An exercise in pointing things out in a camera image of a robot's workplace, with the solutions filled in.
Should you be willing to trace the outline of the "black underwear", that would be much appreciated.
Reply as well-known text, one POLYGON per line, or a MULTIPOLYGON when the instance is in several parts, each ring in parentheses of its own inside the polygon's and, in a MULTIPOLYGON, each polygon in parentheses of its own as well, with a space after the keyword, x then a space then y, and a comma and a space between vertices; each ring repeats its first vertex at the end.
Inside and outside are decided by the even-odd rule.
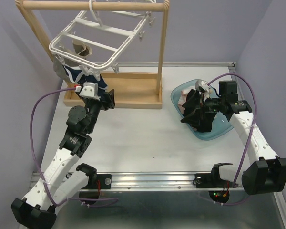
MULTIPOLYGON (((183 117, 186 116, 188 113, 192 111, 197 111, 197 107, 185 107, 184 104, 182 105, 184 108, 183 117)), ((212 122, 214 119, 200 119, 199 124, 189 124, 193 129, 198 132, 211 132, 212 131, 212 122)))

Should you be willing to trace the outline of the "light pink underwear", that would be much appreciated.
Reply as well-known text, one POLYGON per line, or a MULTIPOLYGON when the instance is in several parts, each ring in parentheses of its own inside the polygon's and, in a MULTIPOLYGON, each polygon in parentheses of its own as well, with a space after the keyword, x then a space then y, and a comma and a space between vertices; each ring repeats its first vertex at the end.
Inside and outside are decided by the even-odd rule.
POLYGON ((186 102, 186 98, 188 96, 188 93, 192 90, 192 87, 188 87, 188 88, 185 88, 181 91, 181 95, 180 95, 180 98, 179 98, 179 101, 178 101, 178 107, 180 109, 182 109, 182 105, 186 102))

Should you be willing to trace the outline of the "navy underwear white trim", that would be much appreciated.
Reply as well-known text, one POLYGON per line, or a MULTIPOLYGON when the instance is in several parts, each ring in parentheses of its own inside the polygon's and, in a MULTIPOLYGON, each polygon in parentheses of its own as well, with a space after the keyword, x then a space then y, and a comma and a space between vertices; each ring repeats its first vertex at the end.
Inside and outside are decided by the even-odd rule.
POLYGON ((63 65, 65 73, 72 83, 84 84, 84 83, 97 83, 100 90, 105 91, 108 85, 105 83, 101 75, 95 77, 91 73, 85 73, 79 66, 71 67, 63 65))

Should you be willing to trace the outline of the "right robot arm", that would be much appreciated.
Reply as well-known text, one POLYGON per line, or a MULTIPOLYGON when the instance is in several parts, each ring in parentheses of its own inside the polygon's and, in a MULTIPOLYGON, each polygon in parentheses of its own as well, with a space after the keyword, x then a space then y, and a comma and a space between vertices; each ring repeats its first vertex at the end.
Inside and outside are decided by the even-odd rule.
POLYGON ((286 158, 279 157, 266 141, 249 103, 238 99, 236 82, 220 81, 216 98, 210 97, 209 93, 208 83, 197 80, 182 105, 181 122, 206 133, 212 130, 215 116, 222 113, 244 144, 250 165, 242 170, 241 164, 217 163, 206 176, 197 176, 197 187, 221 187, 227 182, 230 187, 242 187, 248 195, 281 192, 286 183, 286 158))

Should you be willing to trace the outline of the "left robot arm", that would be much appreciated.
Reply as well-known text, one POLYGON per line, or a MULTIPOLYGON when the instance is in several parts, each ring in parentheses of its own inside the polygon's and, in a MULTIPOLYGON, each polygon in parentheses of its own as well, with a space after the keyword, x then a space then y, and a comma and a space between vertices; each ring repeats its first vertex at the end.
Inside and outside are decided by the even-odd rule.
POLYGON ((85 105, 69 110, 65 135, 50 165, 28 193, 11 204, 16 221, 29 229, 52 228, 59 210, 84 187, 96 187, 100 194, 96 168, 82 163, 69 178, 66 175, 88 149, 100 111, 115 107, 115 91, 98 95, 90 86, 77 86, 75 92, 85 105))

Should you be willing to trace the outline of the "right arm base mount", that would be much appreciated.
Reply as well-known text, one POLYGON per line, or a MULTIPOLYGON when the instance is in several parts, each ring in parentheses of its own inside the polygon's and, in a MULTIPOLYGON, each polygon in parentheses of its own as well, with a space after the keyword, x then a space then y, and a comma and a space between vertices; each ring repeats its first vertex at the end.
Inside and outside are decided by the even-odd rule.
POLYGON ((236 169, 232 163, 214 164, 210 172, 195 173, 192 184, 197 188, 243 187, 240 177, 233 185, 236 169))

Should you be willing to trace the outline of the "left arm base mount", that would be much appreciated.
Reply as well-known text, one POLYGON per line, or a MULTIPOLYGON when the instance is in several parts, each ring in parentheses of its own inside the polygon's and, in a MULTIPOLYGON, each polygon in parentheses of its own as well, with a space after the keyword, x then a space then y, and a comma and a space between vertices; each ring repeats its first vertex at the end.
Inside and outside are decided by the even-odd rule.
POLYGON ((83 188, 86 190, 108 190, 111 189, 112 175, 111 174, 96 174, 90 177, 88 184, 83 188))

